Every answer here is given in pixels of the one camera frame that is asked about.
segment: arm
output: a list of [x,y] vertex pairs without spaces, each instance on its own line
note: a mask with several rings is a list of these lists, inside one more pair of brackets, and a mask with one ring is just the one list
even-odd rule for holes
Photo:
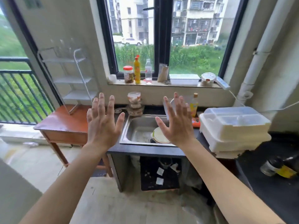
[[81,153],[60,175],[19,224],[69,223],[86,184],[103,154],[112,147],[122,131],[124,113],[114,123],[114,97],[105,115],[104,94],[95,98],[87,112],[88,140]]
[[258,196],[214,158],[194,137],[191,113],[183,97],[174,94],[176,113],[168,102],[169,128],[156,117],[163,134],[181,148],[203,179],[230,224],[284,223]]

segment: jar with red lid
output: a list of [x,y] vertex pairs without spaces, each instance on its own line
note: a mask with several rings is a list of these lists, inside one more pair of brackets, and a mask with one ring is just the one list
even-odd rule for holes
[[134,73],[132,66],[124,66],[123,68],[123,77],[125,79],[125,83],[134,82]]

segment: plastic water bottle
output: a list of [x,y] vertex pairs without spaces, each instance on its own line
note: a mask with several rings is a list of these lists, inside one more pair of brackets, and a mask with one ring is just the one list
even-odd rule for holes
[[145,64],[145,83],[152,83],[152,65],[150,63],[150,59],[147,59],[147,62]]

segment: sink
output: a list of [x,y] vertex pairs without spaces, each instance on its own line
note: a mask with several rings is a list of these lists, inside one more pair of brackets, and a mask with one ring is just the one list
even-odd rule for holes
[[155,117],[158,116],[160,119],[169,126],[169,121],[166,115],[142,115],[140,117],[129,116],[123,133],[121,134],[120,144],[129,145],[154,145],[154,146],[172,146],[173,144],[160,144],[155,143],[151,140],[151,133],[155,128],[158,127]]

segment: hand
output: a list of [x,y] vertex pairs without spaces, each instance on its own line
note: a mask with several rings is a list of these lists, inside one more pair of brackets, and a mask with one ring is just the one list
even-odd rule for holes
[[107,115],[105,115],[105,97],[95,98],[92,108],[87,111],[88,138],[85,147],[95,150],[96,154],[105,153],[115,145],[123,129],[125,113],[121,113],[114,122],[114,96],[109,98]]
[[177,92],[174,93],[176,114],[167,97],[164,97],[164,101],[166,102],[169,115],[169,127],[167,127],[159,117],[156,117],[156,122],[164,136],[179,148],[182,148],[182,146],[194,139],[196,140],[192,126],[191,109],[190,106],[185,103],[183,97],[178,97]]

